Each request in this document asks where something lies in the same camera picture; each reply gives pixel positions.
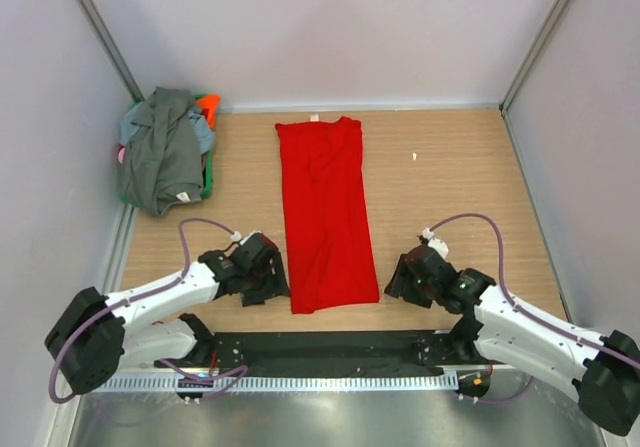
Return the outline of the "red t-shirt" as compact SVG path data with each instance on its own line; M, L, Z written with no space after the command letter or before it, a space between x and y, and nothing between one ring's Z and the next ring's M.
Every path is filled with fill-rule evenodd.
M380 298L362 176L361 123L278 123L291 310Z

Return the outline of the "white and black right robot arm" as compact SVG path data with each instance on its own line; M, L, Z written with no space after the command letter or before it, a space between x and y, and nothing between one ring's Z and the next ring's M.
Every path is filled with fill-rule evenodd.
M459 315L450 348L461 362L510 365L564 393L614 435L628 435L639 417L639 347L623 332L603 335L550 315L476 269L456 269L428 244L400 256L385 292Z

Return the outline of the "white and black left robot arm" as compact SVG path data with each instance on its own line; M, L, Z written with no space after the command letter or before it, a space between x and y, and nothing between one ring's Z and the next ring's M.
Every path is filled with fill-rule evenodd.
M122 370L146 365L199 367L215 337L188 309L237 295L243 306L289 296L279 248L260 231L235 238L232 250L210 250L168 276L109 295L77 293L45 338L75 395L88 394Z

